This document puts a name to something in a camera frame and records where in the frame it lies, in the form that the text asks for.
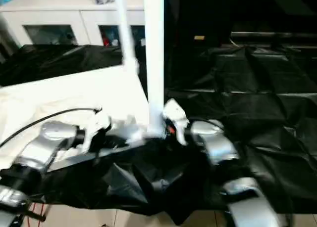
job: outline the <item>white fabric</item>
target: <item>white fabric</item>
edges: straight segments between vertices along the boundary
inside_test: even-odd
[[[148,103],[138,77],[122,66],[115,66],[1,88],[0,140],[35,120],[76,107],[102,107],[115,120],[133,116],[144,127],[149,122]],[[85,127],[93,116],[93,112],[78,111],[52,120]],[[24,131],[0,148],[0,169],[10,166],[23,147],[37,136],[40,126]],[[71,150],[67,156],[76,152]]]

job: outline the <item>white pole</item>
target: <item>white pole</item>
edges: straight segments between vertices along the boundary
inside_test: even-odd
[[[144,0],[149,132],[162,136],[164,108],[164,0]]]
[[[127,20],[127,10],[125,0],[114,0],[119,14],[119,36],[123,55],[123,65],[128,69],[139,73],[139,63],[135,57],[134,44],[132,39],[131,27]]]

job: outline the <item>black plastic sheet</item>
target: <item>black plastic sheet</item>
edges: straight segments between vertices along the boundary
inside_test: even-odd
[[[145,48],[137,46],[139,77],[146,92]],[[121,64],[117,46],[25,45],[0,65],[0,86],[10,86]]]
[[[97,63],[88,63],[90,58],[87,68]],[[243,165],[277,212],[316,213],[316,51],[187,48],[171,59],[166,99],[175,98],[188,116],[223,122]],[[51,70],[58,66],[66,65],[61,60]],[[194,210],[225,208],[218,179],[196,148],[150,140],[98,164],[87,161],[49,173],[34,198],[144,215],[166,211],[180,224]]]

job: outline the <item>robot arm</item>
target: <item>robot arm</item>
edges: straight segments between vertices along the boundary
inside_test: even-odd
[[[220,171],[223,199],[234,226],[281,226],[257,181],[244,176],[239,166],[235,165],[239,162],[239,154],[217,121],[194,121],[185,133],[189,142],[203,148],[210,165]]]
[[[28,196],[39,185],[58,151],[84,142],[85,131],[62,122],[46,122],[40,134],[29,142],[9,169],[0,171],[0,227],[9,227],[15,219],[29,216],[44,221],[29,211]]]

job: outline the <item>white cabinet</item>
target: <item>white cabinet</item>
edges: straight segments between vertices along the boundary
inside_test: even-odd
[[[119,24],[116,11],[81,11],[84,24],[87,29],[90,44],[105,45],[105,39],[119,39],[116,26]],[[132,26],[132,34],[135,42],[144,37],[144,11],[129,10],[128,23]]]
[[[19,46],[25,44],[89,44],[79,11],[3,12]]]
[[[136,43],[144,37],[143,0],[125,0]],[[115,3],[94,0],[12,0],[0,7],[2,22],[18,46],[113,45],[120,39]]]

